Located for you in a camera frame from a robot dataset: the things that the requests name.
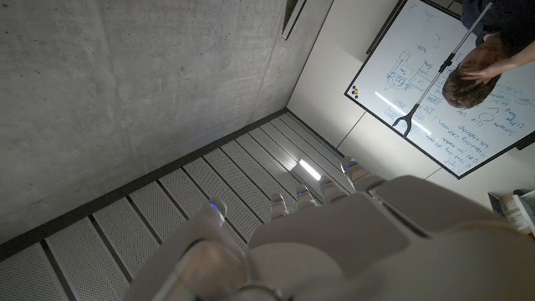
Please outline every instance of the white robotic arm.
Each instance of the white robotic arm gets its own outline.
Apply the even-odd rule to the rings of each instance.
[[[326,177],[324,206],[297,187],[244,254],[211,200],[142,268],[126,300],[528,300],[535,245],[488,210],[412,176],[370,175],[351,158],[346,196]]]

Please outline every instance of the whiteboard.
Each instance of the whiteboard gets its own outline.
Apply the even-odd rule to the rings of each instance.
[[[345,95],[403,135],[406,123],[392,124],[409,113],[465,33],[459,20],[407,1]],[[475,45],[472,34],[425,96],[405,138],[458,179],[535,131],[535,64],[505,73],[475,108],[460,110],[443,98],[448,74]]]

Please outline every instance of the brown hair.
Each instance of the brown hair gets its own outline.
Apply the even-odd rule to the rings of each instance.
[[[448,76],[442,94],[448,104],[456,108],[470,109],[479,105],[492,92],[501,75],[491,79],[488,84],[474,85],[475,80],[461,79],[459,67]]]

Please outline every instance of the white wall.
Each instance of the white wall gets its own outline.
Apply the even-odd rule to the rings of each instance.
[[[511,150],[457,180],[344,96],[396,3],[334,0],[288,108],[345,155],[386,179],[429,178],[489,208],[488,192],[535,189],[535,145]]]

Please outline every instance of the metal ceiling slat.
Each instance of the metal ceiling slat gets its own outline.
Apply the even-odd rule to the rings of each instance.
[[[128,281],[87,217],[46,242],[77,300],[123,299]]]
[[[293,131],[300,135],[301,138],[307,141],[316,151],[329,160],[329,162],[331,162],[334,166],[340,165],[342,159],[331,151],[332,148],[324,145],[318,138],[316,138],[314,134],[302,127],[296,120],[290,117],[290,115],[281,115],[279,118]]]
[[[251,137],[261,145],[269,154],[271,154],[277,161],[284,166],[287,170],[295,172],[300,176],[310,188],[312,188],[316,194],[322,195],[321,190],[319,189],[319,183],[317,180],[313,179],[310,175],[307,175],[306,171],[292,158],[292,156],[286,152],[286,148],[291,147],[292,142],[286,139],[274,126],[267,129],[267,131],[272,131],[272,135],[275,136],[273,139],[270,135],[266,134],[263,130],[255,129],[249,132]]]
[[[186,223],[186,219],[156,182],[134,191],[130,197],[162,242]]]
[[[287,113],[287,116],[289,116],[291,119],[293,119],[295,122],[298,123],[298,125],[301,125],[310,135],[316,138],[316,140],[319,141],[319,143],[323,144],[328,150],[330,150],[335,156],[337,156],[340,160],[342,160],[343,156],[341,156],[335,147],[330,145],[328,142],[326,142],[322,136],[316,134],[308,125],[304,124],[299,118],[295,117],[292,114]]]
[[[158,248],[156,239],[125,198],[100,209],[93,217],[134,278]]]
[[[68,300],[40,244],[0,262],[0,300]]]
[[[204,155],[206,161],[262,221],[271,218],[271,202],[220,149]]]
[[[301,138],[300,135],[290,129],[290,127],[283,123],[279,118],[271,120],[271,125],[273,125],[281,133],[283,133],[286,138],[291,140],[299,148],[300,152],[303,152],[308,158],[310,158],[310,160],[312,160],[313,163],[315,163],[317,166],[319,166],[319,168],[324,170],[327,175],[330,176],[331,179],[333,179],[334,182],[338,182],[338,184],[345,189],[346,193],[353,189],[341,169],[334,166],[331,162],[325,159],[325,157],[323,157],[307,141],[305,141],[303,138]]]
[[[234,242],[241,248],[243,252],[247,251],[247,244],[237,235],[236,231],[228,224],[228,222],[223,223],[223,230],[225,230]]]
[[[236,141],[225,144],[221,149],[267,196],[280,194],[290,212],[297,210],[298,205],[293,196],[289,195]]]
[[[219,197],[227,204],[227,218],[248,240],[262,223],[225,184],[202,158],[184,166],[184,169],[209,197]]]
[[[189,216],[193,217],[208,200],[190,180],[183,170],[176,170],[160,179],[161,184],[173,196],[176,203]],[[236,242],[242,251],[247,250],[246,243],[237,235],[232,227],[225,222],[223,229]]]
[[[261,132],[266,140],[269,139],[263,132]],[[243,149],[251,155],[277,182],[288,191],[291,195],[295,194],[295,188],[301,185],[291,171],[287,171],[273,156],[271,156],[262,146],[260,146],[250,135],[245,134],[236,139],[236,142],[243,147]],[[305,186],[313,193],[317,192],[305,183]]]

